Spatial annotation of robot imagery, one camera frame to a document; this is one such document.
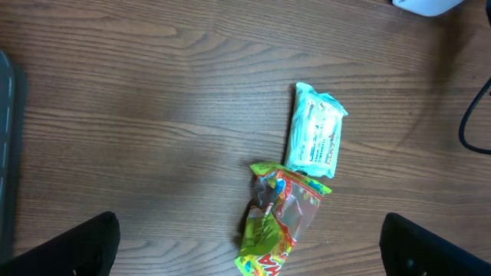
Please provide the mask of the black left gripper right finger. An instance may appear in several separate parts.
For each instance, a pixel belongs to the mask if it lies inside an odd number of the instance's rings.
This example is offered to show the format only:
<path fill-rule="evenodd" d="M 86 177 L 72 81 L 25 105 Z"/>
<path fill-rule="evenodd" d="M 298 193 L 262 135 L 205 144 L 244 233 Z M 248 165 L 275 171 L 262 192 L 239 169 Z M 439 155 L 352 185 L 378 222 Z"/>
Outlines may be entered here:
<path fill-rule="evenodd" d="M 395 212 L 384 219 L 379 245 L 387 275 L 490 275 L 490 263 Z"/>

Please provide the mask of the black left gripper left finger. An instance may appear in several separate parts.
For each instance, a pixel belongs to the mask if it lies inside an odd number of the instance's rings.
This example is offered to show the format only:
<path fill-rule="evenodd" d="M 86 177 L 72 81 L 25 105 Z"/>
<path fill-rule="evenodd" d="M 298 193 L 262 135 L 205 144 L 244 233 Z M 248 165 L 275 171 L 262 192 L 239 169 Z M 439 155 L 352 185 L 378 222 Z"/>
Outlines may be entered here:
<path fill-rule="evenodd" d="M 1 264 L 1 275 L 108 276 L 120 244 L 114 212 L 103 212 Z"/>

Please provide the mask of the green gummy candy bag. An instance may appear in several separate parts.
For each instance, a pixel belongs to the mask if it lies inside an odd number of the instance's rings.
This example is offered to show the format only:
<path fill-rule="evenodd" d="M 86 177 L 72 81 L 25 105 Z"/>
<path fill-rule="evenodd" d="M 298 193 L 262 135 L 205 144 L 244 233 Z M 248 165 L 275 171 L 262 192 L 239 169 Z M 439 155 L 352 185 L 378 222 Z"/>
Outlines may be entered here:
<path fill-rule="evenodd" d="M 235 264 L 246 276 L 277 276 L 331 190 L 278 163 L 255 163 L 250 168 L 256 176 L 255 198 Z"/>

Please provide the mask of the grey plastic mesh basket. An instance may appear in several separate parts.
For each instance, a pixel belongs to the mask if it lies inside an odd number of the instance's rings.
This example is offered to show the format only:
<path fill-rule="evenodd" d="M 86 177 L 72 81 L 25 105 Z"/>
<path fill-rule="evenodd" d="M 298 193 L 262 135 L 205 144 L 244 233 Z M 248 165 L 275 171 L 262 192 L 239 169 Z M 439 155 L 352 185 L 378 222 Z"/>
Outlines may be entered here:
<path fill-rule="evenodd" d="M 9 182 L 15 73 L 8 55 L 1 51 L 1 263 L 12 253 L 12 211 Z"/>

